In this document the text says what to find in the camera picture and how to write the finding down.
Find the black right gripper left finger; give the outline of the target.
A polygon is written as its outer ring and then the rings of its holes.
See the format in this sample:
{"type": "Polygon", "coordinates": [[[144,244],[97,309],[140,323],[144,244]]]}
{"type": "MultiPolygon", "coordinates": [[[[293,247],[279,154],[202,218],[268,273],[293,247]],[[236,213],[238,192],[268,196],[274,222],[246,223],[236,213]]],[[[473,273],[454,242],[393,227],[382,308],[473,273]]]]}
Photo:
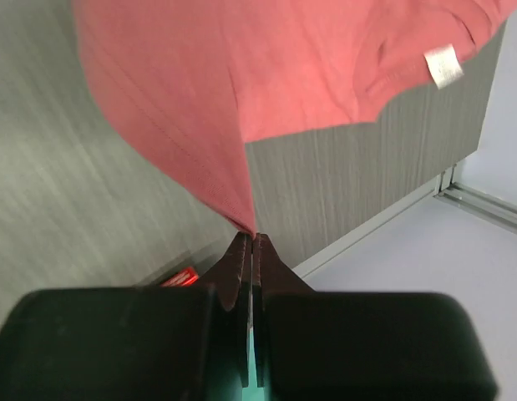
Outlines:
{"type": "Polygon", "coordinates": [[[0,328],[0,400],[239,400],[252,240],[189,286],[53,288],[0,328]]]}

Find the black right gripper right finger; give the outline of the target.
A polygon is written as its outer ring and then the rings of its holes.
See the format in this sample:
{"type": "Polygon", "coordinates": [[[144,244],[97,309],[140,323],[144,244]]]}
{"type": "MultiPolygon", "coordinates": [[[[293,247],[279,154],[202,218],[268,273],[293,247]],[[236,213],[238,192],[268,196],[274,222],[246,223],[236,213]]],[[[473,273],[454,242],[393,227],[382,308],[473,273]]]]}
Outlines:
{"type": "Polygon", "coordinates": [[[268,400],[493,400],[473,322],[438,292],[319,292],[253,242],[257,384],[268,400]]]}

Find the pink t-shirt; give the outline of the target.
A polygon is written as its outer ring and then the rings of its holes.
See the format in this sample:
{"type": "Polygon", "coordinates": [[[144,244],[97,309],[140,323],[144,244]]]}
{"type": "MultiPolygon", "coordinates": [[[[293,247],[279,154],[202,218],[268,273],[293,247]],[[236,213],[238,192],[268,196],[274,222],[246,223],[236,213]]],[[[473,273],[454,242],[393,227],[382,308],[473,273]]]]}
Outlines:
{"type": "Polygon", "coordinates": [[[94,101],[150,163],[256,233],[245,146],[373,122],[443,87],[516,1],[75,1],[94,101]]]}

